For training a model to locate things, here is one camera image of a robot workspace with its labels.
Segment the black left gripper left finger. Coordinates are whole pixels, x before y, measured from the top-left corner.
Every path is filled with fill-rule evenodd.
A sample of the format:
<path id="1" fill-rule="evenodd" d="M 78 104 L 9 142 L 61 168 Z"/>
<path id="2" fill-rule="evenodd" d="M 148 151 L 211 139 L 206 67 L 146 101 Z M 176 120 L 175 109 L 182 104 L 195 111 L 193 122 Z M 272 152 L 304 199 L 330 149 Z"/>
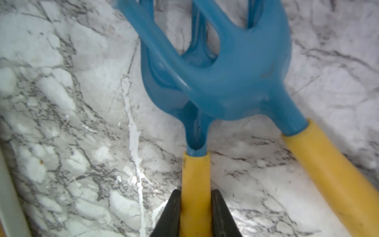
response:
<path id="1" fill-rule="evenodd" d="M 151 237 L 178 237 L 180 229 L 181 191 L 175 189 L 154 228 Z"/>

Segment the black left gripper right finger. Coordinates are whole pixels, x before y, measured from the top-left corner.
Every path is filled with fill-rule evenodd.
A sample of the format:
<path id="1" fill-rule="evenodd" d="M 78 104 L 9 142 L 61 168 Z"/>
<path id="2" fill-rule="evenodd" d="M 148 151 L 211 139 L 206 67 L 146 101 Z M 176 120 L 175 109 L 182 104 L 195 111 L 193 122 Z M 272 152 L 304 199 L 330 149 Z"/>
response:
<path id="1" fill-rule="evenodd" d="M 211 191 L 212 203 L 212 236 L 242 237 L 221 192 Z"/>

